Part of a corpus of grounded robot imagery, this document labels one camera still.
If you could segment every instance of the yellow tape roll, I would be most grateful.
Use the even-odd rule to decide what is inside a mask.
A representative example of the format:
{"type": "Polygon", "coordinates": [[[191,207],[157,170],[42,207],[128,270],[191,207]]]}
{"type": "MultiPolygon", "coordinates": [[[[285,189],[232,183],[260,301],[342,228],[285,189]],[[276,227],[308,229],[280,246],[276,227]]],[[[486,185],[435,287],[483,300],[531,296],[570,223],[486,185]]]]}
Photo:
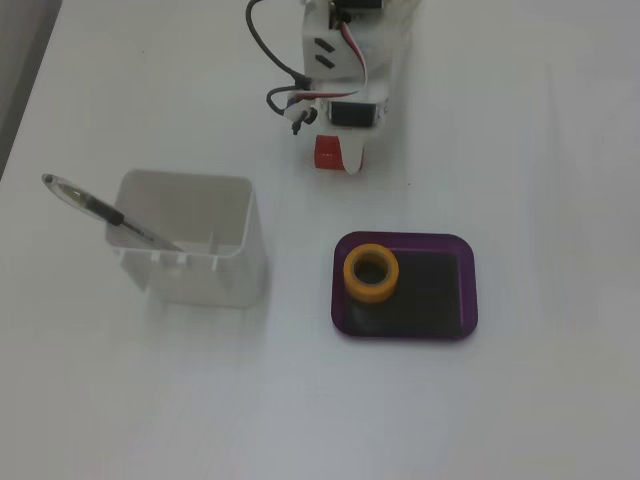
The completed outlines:
{"type": "Polygon", "coordinates": [[[389,249],[369,243],[349,253],[343,272],[349,295],[364,303],[381,303],[393,295],[400,268],[389,249]]]}

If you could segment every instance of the white plastic cup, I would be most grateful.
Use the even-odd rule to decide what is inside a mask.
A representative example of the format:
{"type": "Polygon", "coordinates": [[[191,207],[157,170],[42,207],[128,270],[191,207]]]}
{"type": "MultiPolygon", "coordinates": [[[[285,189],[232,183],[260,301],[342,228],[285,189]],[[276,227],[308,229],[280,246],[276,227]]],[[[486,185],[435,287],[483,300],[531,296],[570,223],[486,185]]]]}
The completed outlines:
{"type": "Polygon", "coordinates": [[[133,170],[115,207],[184,250],[154,250],[108,225],[107,242],[141,289],[192,305],[249,307],[259,300],[267,262],[248,179],[133,170]]]}

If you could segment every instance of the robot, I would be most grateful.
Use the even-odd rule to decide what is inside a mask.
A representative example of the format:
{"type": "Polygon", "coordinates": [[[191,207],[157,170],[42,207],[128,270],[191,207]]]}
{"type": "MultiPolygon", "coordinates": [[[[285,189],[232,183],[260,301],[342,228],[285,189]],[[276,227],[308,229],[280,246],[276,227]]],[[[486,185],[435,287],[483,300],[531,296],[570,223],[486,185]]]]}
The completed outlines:
{"type": "Polygon", "coordinates": [[[271,90],[267,104],[292,122],[294,135],[303,125],[315,124],[316,168],[356,174],[366,142],[384,128],[420,0],[302,0],[304,74],[280,61],[260,38],[252,21],[253,7],[260,1],[247,6],[249,30],[294,81],[271,90]],[[285,92],[287,103],[278,107],[273,97],[285,92]]]}

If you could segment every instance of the black wire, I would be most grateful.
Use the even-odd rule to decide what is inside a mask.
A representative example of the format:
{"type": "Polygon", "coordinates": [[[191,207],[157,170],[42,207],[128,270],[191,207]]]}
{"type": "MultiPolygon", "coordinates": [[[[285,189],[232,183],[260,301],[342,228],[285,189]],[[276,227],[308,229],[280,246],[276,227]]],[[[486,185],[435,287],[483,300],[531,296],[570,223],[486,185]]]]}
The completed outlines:
{"type": "Polygon", "coordinates": [[[260,37],[260,34],[256,30],[256,27],[253,25],[253,18],[251,17],[251,13],[253,11],[254,5],[256,3],[258,3],[258,2],[261,2],[261,1],[262,0],[251,0],[249,2],[249,4],[247,5],[247,10],[245,12],[245,16],[246,16],[246,19],[247,19],[247,26],[249,27],[249,31],[251,32],[251,35],[255,39],[255,41],[258,44],[258,46],[267,55],[267,57],[269,57],[271,59],[271,61],[273,63],[275,63],[280,69],[282,69],[284,72],[288,73],[289,75],[291,75],[293,77],[293,80],[295,81],[296,87],[298,89],[308,90],[310,85],[311,85],[311,81],[312,81],[311,78],[307,77],[306,75],[304,75],[304,74],[302,74],[300,72],[296,72],[291,67],[288,67],[287,65],[282,63],[282,61],[280,61],[280,59],[278,57],[276,57],[273,54],[273,52],[271,50],[269,50],[269,47],[267,47],[267,45],[262,41],[262,38],[260,37]]]}
{"type": "Polygon", "coordinates": [[[267,93],[267,103],[271,107],[271,110],[273,110],[280,116],[284,115],[284,110],[282,108],[278,108],[278,106],[273,102],[272,97],[276,93],[292,92],[294,90],[300,90],[300,87],[298,87],[297,85],[291,85],[289,87],[278,87],[278,88],[274,88],[269,93],[267,93]]]}

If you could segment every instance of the grey floor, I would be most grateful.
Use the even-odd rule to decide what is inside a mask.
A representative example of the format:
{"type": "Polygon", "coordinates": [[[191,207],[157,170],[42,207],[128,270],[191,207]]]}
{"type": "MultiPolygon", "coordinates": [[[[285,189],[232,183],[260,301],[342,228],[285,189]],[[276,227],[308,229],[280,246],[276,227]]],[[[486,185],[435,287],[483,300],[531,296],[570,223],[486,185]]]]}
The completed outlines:
{"type": "Polygon", "coordinates": [[[0,179],[62,0],[0,0],[0,179]]]}

